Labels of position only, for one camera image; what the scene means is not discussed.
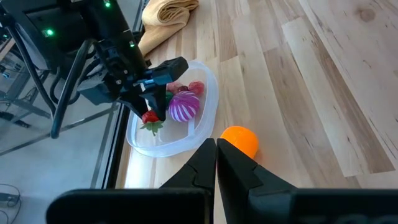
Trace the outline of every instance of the wooden countertop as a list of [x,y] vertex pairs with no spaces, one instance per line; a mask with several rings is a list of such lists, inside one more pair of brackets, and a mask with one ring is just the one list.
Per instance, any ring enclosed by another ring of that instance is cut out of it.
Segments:
[[[253,130],[256,161],[291,184],[396,188],[397,39],[393,0],[201,0],[149,58],[205,62],[220,88],[212,137],[232,125]],[[192,154],[126,150],[121,185],[159,187]]]

